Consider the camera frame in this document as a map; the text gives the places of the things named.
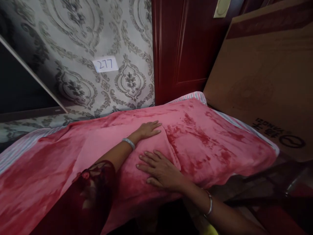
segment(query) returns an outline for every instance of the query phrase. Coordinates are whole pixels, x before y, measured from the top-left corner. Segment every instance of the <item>wall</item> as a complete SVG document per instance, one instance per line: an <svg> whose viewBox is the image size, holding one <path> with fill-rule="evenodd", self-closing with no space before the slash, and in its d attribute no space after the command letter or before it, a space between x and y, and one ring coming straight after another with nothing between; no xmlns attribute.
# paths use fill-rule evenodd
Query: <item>wall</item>
<svg viewBox="0 0 313 235"><path fill-rule="evenodd" d="M0 142L154 106L150 0L1 0L0 34L71 104L69 114L0 123ZM91 61L104 55L118 71L96 72Z"/></svg>

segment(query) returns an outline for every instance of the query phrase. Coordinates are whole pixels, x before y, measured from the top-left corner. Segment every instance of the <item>silver bracelet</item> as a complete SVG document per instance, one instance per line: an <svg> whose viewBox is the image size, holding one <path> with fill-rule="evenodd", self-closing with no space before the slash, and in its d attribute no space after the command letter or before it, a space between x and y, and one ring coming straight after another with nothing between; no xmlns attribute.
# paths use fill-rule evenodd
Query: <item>silver bracelet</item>
<svg viewBox="0 0 313 235"><path fill-rule="evenodd" d="M134 145L134 143L130 139L123 138L122 141L129 143L130 146L133 148L133 150L135 150L136 146Z"/></svg>
<svg viewBox="0 0 313 235"><path fill-rule="evenodd" d="M209 210L209 212L208 212L208 213L203 214L205 218L208 218L207 216L209 216L209 214L212 212L212 201L213 201L213 200L212 200L212 196L211 196L211 194L210 194L207 190L204 190L204 191L206 191L206 192L207 192L207 194L209 195L209 198L210 198L210 210Z"/></svg>

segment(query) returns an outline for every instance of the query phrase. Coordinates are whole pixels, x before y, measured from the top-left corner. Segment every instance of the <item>hand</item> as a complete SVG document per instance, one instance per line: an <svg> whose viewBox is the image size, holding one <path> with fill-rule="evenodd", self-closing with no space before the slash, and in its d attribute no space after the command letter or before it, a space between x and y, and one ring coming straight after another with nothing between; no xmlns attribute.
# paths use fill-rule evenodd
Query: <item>hand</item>
<svg viewBox="0 0 313 235"><path fill-rule="evenodd" d="M161 131L154 129L162 125L162 123L158 122L159 121L143 123L134 133L138 134L138 136L140 136L140 139L147 139L149 137L157 135Z"/></svg>
<svg viewBox="0 0 313 235"><path fill-rule="evenodd" d="M149 166L139 164L136 167L152 176L146 182L162 189L181 192L188 182L187 178L161 152L154 150L154 154L144 153L145 156L140 155L139 158Z"/></svg>

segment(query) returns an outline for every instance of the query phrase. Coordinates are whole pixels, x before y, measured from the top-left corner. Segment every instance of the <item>woman's left hand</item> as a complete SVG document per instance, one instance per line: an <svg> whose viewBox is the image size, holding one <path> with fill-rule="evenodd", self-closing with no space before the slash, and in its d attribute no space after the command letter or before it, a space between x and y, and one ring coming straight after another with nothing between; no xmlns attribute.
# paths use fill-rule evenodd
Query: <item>woman's left hand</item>
<svg viewBox="0 0 313 235"><path fill-rule="evenodd" d="M162 125L162 123L158 123L159 121L147 122L141 124L141 126L135 131L136 134L140 136L140 139L147 139L154 135L159 134L160 130L155 130L155 128Z"/></svg>
<svg viewBox="0 0 313 235"><path fill-rule="evenodd" d="M141 124L141 126L128 137L128 139L136 145L142 139L159 134L161 131L155 130L155 128L161 126L162 123L158 122L159 121L154 121Z"/></svg>

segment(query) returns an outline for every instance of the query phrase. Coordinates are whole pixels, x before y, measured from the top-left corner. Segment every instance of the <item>cardboard box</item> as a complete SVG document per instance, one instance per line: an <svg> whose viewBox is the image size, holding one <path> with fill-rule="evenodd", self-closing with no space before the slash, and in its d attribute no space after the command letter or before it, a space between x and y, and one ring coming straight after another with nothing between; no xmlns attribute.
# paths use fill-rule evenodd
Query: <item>cardboard box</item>
<svg viewBox="0 0 313 235"><path fill-rule="evenodd" d="M313 1L287 0L233 18L204 94L281 151L313 159Z"/></svg>

